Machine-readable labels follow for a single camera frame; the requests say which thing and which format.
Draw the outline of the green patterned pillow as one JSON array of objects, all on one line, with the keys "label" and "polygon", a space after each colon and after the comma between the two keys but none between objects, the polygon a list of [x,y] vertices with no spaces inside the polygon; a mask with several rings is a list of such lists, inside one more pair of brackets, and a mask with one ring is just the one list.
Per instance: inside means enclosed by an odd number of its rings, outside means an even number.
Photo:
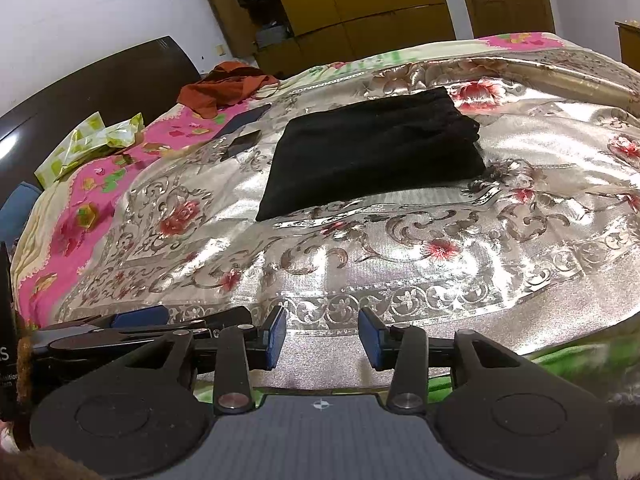
[{"label": "green patterned pillow", "polygon": [[99,112],[95,112],[77,125],[58,144],[35,171],[35,177],[45,190],[66,174],[90,160],[106,156],[136,143],[144,128],[141,113],[107,126]]}]

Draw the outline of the black phone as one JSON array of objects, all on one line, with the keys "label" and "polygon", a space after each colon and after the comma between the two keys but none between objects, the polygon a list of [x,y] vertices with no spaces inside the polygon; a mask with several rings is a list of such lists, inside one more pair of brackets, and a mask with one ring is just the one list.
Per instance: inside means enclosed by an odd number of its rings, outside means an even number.
[{"label": "black phone", "polygon": [[250,150],[253,146],[257,144],[257,142],[259,141],[259,138],[260,138],[259,130],[255,130],[250,133],[245,133],[242,136],[238,136],[228,145],[228,148],[224,150],[220,160],[223,162],[224,160],[238,156],[239,154],[247,150]]}]

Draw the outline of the wooden desk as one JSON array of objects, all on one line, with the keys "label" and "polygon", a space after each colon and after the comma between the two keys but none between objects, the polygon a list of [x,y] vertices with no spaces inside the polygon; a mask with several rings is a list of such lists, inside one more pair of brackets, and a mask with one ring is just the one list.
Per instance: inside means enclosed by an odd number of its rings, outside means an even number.
[{"label": "wooden desk", "polygon": [[616,22],[620,37],[620,58],[637,72],[640,70],[640,25],[638,21]]}]

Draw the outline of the blue folded cloth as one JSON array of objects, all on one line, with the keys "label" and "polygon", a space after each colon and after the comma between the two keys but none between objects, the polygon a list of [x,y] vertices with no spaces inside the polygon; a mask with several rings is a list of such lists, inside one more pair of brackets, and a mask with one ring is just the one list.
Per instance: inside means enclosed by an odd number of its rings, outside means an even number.
[{"label": "blue folded cloth", "polygon": [[6,199],[0,210],[0,235],[11,249],[20,238],[32,207],[41,194],[40,188],[27,182],[21,182]]}]

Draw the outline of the black pants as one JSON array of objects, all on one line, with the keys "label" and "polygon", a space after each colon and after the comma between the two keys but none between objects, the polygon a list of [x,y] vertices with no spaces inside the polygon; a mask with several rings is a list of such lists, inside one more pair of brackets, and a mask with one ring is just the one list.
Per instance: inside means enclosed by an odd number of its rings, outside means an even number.
[{"label": "black pants", "polygon": [[274,150],[256,218],[478,177],[478,130],[442,87],[297,117]]}]

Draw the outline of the dark wooden headboard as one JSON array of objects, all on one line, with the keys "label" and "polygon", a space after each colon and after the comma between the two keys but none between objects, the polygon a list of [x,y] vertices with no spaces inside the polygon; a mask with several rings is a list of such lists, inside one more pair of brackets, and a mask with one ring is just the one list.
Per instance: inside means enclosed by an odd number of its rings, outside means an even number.
[{"label": "dark wooden headboard", "polygon": [[145,42],[50,84],[1,116],[1,198],[35,171],[66,134],[92,113],[110,126],[140,113],[149,125],[176,104],[183,86],[200,79],[171,37]]}]

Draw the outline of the floral silver bedspread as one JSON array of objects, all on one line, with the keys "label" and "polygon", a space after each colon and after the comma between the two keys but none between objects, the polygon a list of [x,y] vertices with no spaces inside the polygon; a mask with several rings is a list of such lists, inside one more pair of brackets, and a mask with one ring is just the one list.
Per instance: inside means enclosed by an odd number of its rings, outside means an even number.
[{"label": "floral silver bedspread", "polygon": [[[487,170],[258,221],[293,119],[446,88]],[[57,321],[162,304],[176,322],[288,314],[266,386],[369,388],[361,309],[436,337],[477,330],[521,354],[639,323],[639,75],[578,47],[466,54],[299,82],[224,156],[207,142],[144,170]]]}]

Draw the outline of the rust red garment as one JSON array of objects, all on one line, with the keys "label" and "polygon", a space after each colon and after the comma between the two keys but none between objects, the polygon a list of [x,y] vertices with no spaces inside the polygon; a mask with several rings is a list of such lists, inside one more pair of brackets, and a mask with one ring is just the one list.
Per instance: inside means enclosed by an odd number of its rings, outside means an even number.
[{"label": "rust red garment", "polygon": [[278,82],[258,67],[227,61],[218,64],[200,81],[183,86],[177,102],[205,119],[212,119],[223,108],[239,104],[263,86]]}]

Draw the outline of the pink floral blanket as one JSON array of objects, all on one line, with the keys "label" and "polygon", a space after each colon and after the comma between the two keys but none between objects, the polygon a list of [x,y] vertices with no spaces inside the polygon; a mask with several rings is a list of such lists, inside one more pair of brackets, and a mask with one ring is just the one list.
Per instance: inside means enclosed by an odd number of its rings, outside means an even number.
[{"label": "pink floral blanket", "polygon": [[451,40],[388,51],[352,62],[333,62],[304,70],[278,84],[262,87],[254,96],[201,118],[176,104],[142,132],[141,140],[125,151],[95,159],[63,181],[52,184],[38,198],[17,242],[11,266],[14,304],[23,320],[35,327],[51,324],[54,306],[77,283],[104,237],[115,208],[134,179],[163,158],[181,157],[214,139],[235,115],[288,96],[307,84],[318,84],[362,70],[449,58],[457,54],[533,51],[566,46],[551,32],[510,32],[471,40]]}]

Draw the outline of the yellow wooden wardrobe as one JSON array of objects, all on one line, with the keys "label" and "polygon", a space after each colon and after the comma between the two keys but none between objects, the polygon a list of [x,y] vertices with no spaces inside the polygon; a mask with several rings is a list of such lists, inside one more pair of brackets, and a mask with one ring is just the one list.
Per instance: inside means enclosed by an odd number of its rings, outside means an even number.
[{"label": "yellow wooden wardrobe", "polygon": [[209,0],[236,58],[276,76],[454,39],[446,0]]}]

